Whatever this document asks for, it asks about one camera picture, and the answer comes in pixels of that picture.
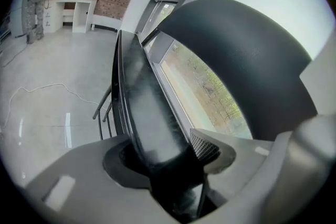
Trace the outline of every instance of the window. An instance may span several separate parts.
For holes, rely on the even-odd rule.
[[[161,68],[195,128],[252,138],[235,100],[193,52],[175,40]]]
[[[173,4],[158,3],[149,17],[142,34],[146,37],[173,11],[174,7],[175,5]]]
[[[148,46],[145,46],[145,50],[149,52],[153,46],[153,43],[155,42],[156,37],[154,37],[149,43]]]

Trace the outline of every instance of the window frame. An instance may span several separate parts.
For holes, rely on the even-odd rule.
[[[150,15],[149,15],[149,12],[147,14],[144,14],[142,20],[145,20],[147,22],[148,19],[152,16],[153,12],[157,12],[155,8],[158,5],[175,4],[174,9],[176,9],[191,1],[194,1],[194,0],[153,0],[151,4]],[[182,104],[180,103],[178,97],[175,94],[173,87],[171,86],[168,78],[166,77],[161,67],[161,63],[164,60],[166,54],[171,49],[174,39],[166,35],[165,33],[158,31],[157,28],[154,29],[151,33],[149,33],[145,37],[143,32],[146,28],[148,29],[148,27],[144,26],[141,29],[141,31],[137,33],[139,36],[139,40],[145,49],[144,51],[148,57],[148,60],[152,66],[152,69],[156,75],[156,78],[158,79],[161,85],[161,88],[163,89],[166,95],[169,105],[171,106],[172,110],[174,111],[174,114],[176,115],[177,121],[179,122],[181,129],[185,133],[185,136],[189,137],[190,129],[194,128],[194,126],[191,120],[188,118],[187,113],[185,112]],[[147,50],[146,46],[153,38],[156,38],[156,39],[152,45],[152,48],[150,50]]]
[[[151,15],[148,17],[147,22],[145,26],[143,27],[143,30],[140,32],[144,38],[152,34],[151,32],[149,32],[149,30],[152,28],[152,26],[156,22],[157,17],[159,16],[160,12],[162,11],[165,5],[176,6],[176,3],[169,3],[166,1],[160,1],[156,3]]]

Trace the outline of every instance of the gray fabric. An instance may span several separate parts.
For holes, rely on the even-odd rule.
[[[33,28],[35,27],[35,14],[37,15],[37,27],[35,34],[37,39],[43,38],[43,12],[46,0],[29,0],[26,4],[26,28],[29,43],[35,41]]]

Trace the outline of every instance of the white shelf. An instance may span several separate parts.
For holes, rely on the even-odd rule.
[[[92,24],[97,0],[46,0],[44,10],[44,31],[56,32],[63,22],[72,22],[72,31],[86,33]],[[75,10],[64,9],[66,2],[75,2]]]

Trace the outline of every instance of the gray plastic surface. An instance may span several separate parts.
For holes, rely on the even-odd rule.
[[[264,201],[277,181],[289,138],[290,133],[279,134],[268,157],[246,186],[224,206],[206,215],[196,223],[260,223]]]
[[[119,135],[74,148],[38,175],[26,193],[41,201],[61,175],[69,175],[76,183],[59,212],[62,223],[177,223],[148,190],[118,186],[103,169],[105,153],[126,139]]]
[[[262,147],[269,151],[273,145],[270,141],[237,138],[202,129],[191,129],[191,132],[206,137],[211,143],[224,143],[235,150],[236,158],[230,166],[219,174],[208,175],[210,188],[219,192],[226,200],[242,190],[265,161],[266,156],[257,153],[255,149]]]
[[[303,122],[289,140],[286,158],[263,213],[264,223],[284,223],[308,204],[336,160],[336,115]]]
[[[206,174],[220,173],[236,158],[236,151],[231,146],[197,130],[191,129],[190,141]]]

